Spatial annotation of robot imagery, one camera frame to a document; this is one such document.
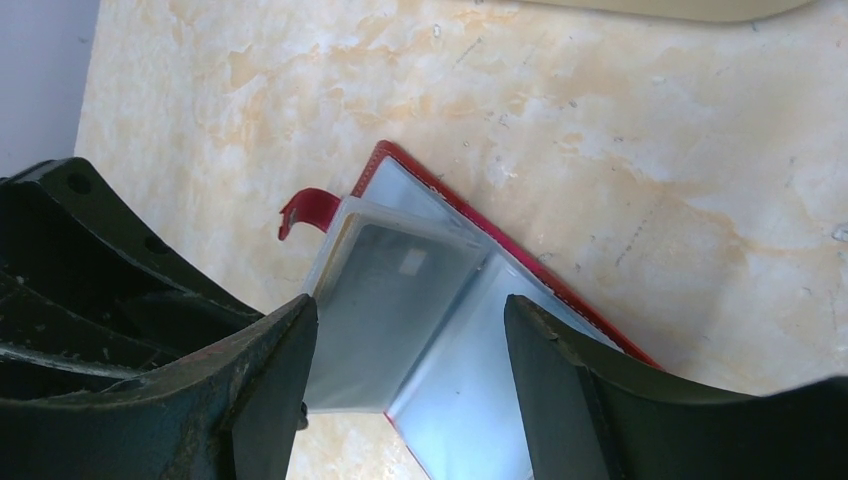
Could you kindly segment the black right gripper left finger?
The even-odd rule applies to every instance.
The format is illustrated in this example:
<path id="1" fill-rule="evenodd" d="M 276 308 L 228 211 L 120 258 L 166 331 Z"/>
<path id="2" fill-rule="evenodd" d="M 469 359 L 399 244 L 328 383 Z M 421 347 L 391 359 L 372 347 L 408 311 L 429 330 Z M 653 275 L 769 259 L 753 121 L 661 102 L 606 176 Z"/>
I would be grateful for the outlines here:
<path id="1" fill-rule="evenodd" d="M 1 402 L 5 479 L 282 479 L 305 424 L 315 300 L 98 391 Z"/>

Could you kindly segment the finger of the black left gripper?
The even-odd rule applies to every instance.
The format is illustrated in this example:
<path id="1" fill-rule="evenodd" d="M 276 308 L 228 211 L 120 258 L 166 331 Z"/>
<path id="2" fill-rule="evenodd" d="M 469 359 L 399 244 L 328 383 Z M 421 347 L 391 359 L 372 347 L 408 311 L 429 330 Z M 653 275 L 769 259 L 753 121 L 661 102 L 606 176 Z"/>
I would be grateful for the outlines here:
<path id="1" fill-rule="evenodd" d="M 193 294 L 145 273 L 1 274 L 1 394 L 152 401 L 184 388 Z"/>
<path id="2" fill-rule="evenodd" d="M 262 317 L 170 247 L 81 157 L 2 179 L 1 270 L 123 332 L 236 332 Z"/>

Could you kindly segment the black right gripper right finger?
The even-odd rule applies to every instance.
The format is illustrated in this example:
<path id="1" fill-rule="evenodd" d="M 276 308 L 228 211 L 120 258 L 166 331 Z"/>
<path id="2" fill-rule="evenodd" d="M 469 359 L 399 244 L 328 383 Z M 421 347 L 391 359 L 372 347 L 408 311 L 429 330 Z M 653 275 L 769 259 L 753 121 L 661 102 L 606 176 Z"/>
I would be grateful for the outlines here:
<path id="1" fill-rule="evenodd" d="M 504 324 L 538 479 L 843 479 L 847 380 L 766 396 L 687 380 L 510 296 Z"/>

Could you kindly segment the grey credit card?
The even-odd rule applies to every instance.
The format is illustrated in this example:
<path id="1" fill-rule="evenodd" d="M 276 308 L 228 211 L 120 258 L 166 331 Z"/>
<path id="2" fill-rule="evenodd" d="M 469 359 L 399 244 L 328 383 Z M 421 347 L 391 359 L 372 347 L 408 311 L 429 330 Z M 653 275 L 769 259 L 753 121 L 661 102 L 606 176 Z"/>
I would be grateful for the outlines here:
<path id="1" fill-rule="evenodd" d="M 479 243 L 445 231 L 345 222 L 313 290 L 309 409 L 388 407 L 484 256 Z"/>

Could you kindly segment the red leather card holder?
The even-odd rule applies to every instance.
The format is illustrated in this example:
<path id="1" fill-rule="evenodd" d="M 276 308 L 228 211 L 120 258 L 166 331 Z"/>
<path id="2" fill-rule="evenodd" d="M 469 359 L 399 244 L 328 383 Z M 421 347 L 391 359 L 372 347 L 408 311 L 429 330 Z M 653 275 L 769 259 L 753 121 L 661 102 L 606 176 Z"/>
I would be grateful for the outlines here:
<path id="1" fill-rule="evenodd" d="M 445 231 L 485 256 L 459 290 L 386 416 L 432 479 L 528 479 L 530 455 L 504 328 L 510 295 L 523 295 L 577 331 L 637 359 L 644 353 L 533 255 L 398 145 L 380 141 L 353 191 L 317 188 L 282 208 L 279 237 L 308 224 L 324 243 L 303 290 L 313 296 L 345 222 Z"/>

